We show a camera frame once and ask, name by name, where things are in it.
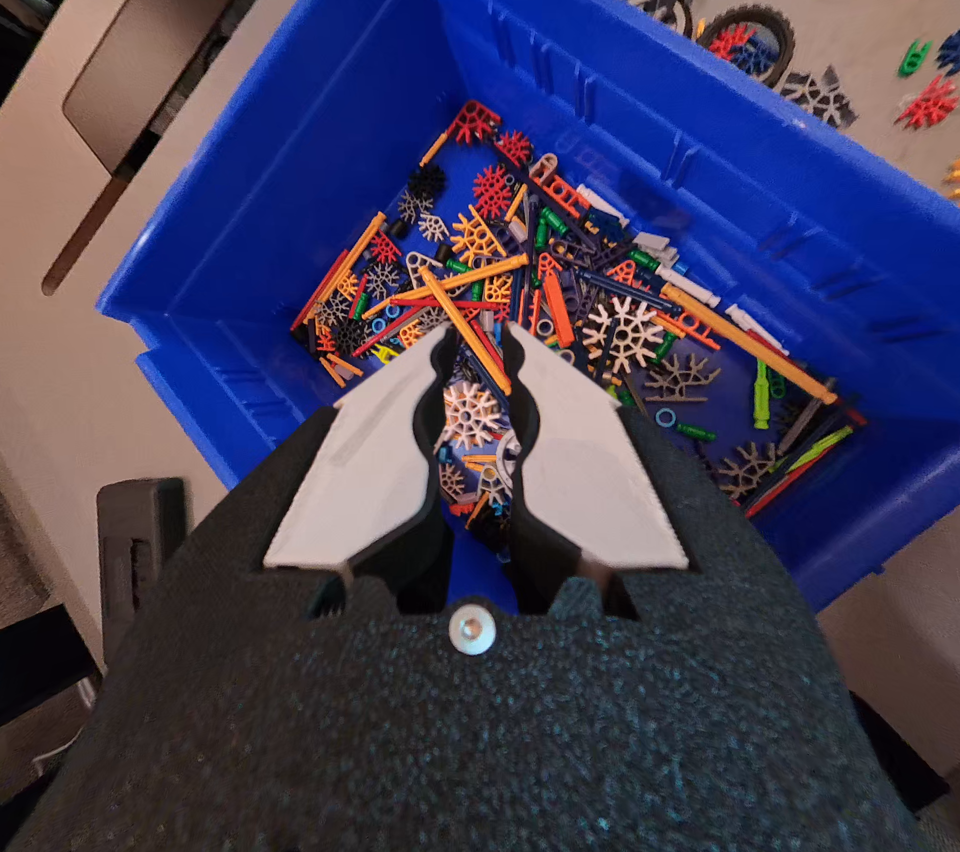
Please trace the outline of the small red snowflake connector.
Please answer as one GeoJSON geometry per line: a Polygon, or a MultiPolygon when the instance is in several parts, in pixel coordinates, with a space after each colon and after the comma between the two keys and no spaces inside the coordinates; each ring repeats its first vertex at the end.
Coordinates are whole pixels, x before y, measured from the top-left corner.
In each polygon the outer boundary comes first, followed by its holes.
{"type": "Polygon", "coordinates": [[[895,125],[926,129],[941,124],[957,108],[958,87],[951,78],[933,78],[896,116],[895,125]]]}

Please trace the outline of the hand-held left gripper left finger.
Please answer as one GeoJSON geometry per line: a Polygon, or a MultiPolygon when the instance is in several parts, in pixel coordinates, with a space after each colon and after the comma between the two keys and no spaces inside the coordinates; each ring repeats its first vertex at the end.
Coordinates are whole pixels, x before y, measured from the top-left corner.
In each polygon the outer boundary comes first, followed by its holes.
{"type": "Polygon", "coordinates": [[[429,581],[450,538],[435,448],[458,350],[437,326],[335,403],[264,568],[377,578],[396,597],[429,581]]]}

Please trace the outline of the blue tagged plastic bin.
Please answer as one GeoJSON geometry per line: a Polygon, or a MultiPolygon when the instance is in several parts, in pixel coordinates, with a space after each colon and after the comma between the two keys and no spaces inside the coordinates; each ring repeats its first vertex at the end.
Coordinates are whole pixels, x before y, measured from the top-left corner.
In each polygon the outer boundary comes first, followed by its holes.
{"type": "Polygon", "coordinates": [[[290,334],[470,100],[866,416],[755,521],[813,610],[958,506],[958,211],[621,0],[298,0],[102,293],[230,489],[341,394],[290,334]]]}

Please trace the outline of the red connector piece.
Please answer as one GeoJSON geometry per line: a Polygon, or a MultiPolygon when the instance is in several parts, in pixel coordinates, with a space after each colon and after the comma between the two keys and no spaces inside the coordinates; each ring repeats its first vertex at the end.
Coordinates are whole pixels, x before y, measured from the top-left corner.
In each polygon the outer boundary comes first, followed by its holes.
{"type": "Polygon", "coordinates": [[[719,31],[708,50],[726,62],[733,62],[755,33],[756,29],[749,22],[737,22],[719,31]]]}

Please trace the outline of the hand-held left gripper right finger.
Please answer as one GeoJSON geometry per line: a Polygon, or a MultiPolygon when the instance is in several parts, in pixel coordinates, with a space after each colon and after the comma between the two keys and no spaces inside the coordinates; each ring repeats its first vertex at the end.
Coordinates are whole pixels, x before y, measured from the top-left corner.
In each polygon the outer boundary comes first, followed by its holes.
{"type": "Polygon", "coordinates": [[[502,344],[517,444],[510,560],[524,602],[546,610],[582,579],[606,616],[637,616],[626,575],[686,572],[690,558],[622,405],[521,324],[507,324],[502,344]]]}

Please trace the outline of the pile of construction toy pieces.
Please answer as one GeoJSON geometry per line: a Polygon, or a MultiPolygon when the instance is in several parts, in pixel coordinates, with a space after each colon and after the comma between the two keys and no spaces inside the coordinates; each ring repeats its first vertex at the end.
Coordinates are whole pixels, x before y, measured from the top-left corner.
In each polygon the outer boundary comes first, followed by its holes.
{"type": "Polygon", "coordinates": [[[393,219],[379,212],[333,260],[289,327],[339,388],[433,328],[467,331],[435,446],[453,516],[505,552],[520,444],[507,410],[501,333],[517,320],[612,399],[678,438],[756,517],[867,425],[741,307],[669,267],[653,238],[562,178],[552,153],[468,100],[410,173],[393,219]]]}

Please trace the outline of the small black toy tire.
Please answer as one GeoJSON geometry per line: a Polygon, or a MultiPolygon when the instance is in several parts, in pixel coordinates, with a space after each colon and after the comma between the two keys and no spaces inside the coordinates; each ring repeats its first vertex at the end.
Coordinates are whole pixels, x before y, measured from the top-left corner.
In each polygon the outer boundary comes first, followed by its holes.
{"type": "Polygon", "coordinates": [[[774,69],[763,78],[748,75],[739,68],[744,75],[753,78],[768,88],[774,88],[783,78],[795,52],[795,34],[791,22],[779,10],[763,4],[747,4],[734,6],[719,14],[708,22],[697,39],[699,46],[709,51],[709,44],[721,30],[736,23],[749,23],[755,28],[755,34],[769,45],[777,45],[779,59],[774,69]]]}

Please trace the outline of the grey spoked toy wheel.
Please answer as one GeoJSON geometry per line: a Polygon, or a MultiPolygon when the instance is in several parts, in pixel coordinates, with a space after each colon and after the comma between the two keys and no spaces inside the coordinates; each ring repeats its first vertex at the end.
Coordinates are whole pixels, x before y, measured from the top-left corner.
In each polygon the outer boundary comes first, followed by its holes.
{"type": "Polygon", "coordinates": [[[687,39],[693,38],[693,18],[690,0],[626,0],[667,28],[687,39]]]}

